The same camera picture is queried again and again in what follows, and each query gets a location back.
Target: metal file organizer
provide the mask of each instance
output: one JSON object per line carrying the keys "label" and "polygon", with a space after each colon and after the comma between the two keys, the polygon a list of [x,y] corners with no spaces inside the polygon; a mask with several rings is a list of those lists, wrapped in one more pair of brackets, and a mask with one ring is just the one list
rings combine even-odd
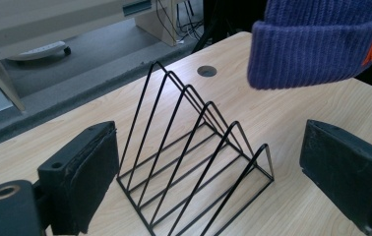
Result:
{"label": "metal file organizer", "polygon": [[117,182],[152,235],[218,235],[273,181],[268,145],[254,152],[239,122],[150,67]]}

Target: wooden desk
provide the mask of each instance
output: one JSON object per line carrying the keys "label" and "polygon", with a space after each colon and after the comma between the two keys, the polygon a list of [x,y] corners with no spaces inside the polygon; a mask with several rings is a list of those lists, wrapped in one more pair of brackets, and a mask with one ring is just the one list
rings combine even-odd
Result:
{"label": "wooden desk", "polygon": [[[372,144],[372,87],[357,80],[284,90],[255,90],[246,81],[251,35],[239,33],[168,66],[228,123],[241,122],[252,147],[271,147],[276,181],[224,235],[362,235],[301,172],[307,119],[342,127]],[[203,78],[202,65],[217,68]],[[0,183],[37,179],[36,168],[88,126],[114,120],[122,153],[144,79],[113,91],[0,144]],[[96,212],[89,235],[147,235],[116,182]]]}

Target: dark blue cloth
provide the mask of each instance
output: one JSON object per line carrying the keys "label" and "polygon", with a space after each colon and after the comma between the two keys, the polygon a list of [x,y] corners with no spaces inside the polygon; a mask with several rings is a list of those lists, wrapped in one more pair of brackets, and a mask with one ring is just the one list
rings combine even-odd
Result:
{"label": "dark blue cloth", "polygon": [[372,64],[372,0],[270,0],[252,32],[256,89],[341,81]]}

